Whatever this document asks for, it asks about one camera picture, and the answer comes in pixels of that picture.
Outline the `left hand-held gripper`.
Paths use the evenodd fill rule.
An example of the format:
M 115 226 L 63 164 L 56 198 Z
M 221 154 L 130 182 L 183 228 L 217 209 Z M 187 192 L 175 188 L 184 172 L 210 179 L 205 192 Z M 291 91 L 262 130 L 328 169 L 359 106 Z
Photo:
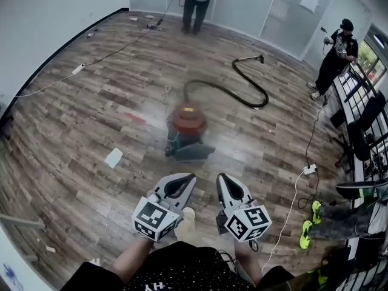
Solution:
M 161 178 L 136 206 L 132 215 L 134 230 L 154 242 L 162 240 L 182 221 L 182 209 L 195 184 L 194 173 L 176 173 Z

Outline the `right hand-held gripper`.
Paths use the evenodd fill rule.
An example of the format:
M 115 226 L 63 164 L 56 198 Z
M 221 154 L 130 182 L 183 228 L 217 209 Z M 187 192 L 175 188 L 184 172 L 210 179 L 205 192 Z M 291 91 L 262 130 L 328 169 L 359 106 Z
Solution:
M 230 211 L 230 204 L 242 204 L 228 214 L 220 211 L 216 217 L 220 235 L 230 233 L 238 242 L 246 242 L 256 240 L 271 226 L 272 220 L 264 205 L 251 200 L 248 187 L 240 180 L 220 173 L 216 179 L 216 188 L 218 201 L 224 210 Z

